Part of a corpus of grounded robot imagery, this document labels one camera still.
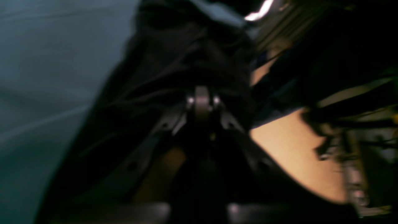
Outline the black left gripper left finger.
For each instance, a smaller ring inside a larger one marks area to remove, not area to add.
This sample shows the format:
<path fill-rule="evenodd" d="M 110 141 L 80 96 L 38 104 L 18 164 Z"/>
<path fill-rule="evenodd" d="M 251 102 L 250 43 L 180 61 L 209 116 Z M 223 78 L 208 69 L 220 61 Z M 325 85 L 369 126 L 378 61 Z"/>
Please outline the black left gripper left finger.
<path fill-rule="evenodd" d="M 74 201 L 91 204 L 124 200 L 148 170 L 155 152 L 164 149 L 163 141 L 171 139 L 185 125 L 187 114 L 193 109 L 194 102 L 194 97 L 188 96 L 185 103 L 166 111 L 145 140 L 114 171 Z"/>

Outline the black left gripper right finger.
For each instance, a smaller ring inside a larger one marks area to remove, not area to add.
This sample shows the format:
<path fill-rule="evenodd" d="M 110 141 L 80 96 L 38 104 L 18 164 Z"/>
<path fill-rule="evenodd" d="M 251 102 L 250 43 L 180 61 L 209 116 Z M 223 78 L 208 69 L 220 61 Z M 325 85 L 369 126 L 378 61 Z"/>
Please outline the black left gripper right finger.
<path fill-rule="evenodd" d="M 298 184 L 265 152 L 218 95 L 212 97 L 218 128 L 216 161 L 232 200 L 228 224 L 356 224 L 350 204 L 329 202 Z"/>

